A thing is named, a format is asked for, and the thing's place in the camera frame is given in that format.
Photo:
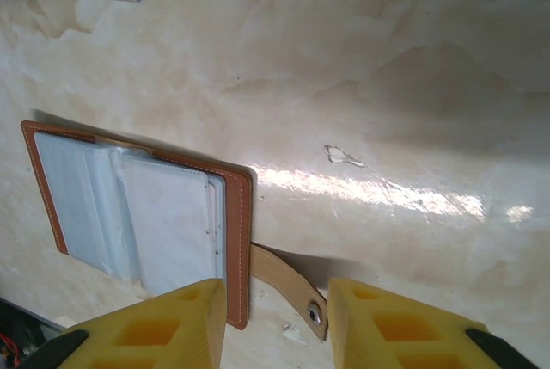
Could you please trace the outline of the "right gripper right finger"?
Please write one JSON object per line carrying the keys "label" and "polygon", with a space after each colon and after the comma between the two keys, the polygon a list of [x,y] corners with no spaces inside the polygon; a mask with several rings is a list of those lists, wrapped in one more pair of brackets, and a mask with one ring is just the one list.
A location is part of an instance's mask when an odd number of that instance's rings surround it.
{"label": "right gripper right finger", "polygon": [[529,368],[482,324],[356,280],[331,278],[327,317],[337,368]]}

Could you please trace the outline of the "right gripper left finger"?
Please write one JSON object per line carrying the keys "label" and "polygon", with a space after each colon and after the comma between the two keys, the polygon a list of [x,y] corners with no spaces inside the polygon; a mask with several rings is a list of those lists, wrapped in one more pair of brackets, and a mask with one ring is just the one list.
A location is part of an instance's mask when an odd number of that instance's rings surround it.
{"label": "right gripper left finger", "polygon": [[218,368],[227,317],[208,279],[72,326],[32,355],[33,368]]}

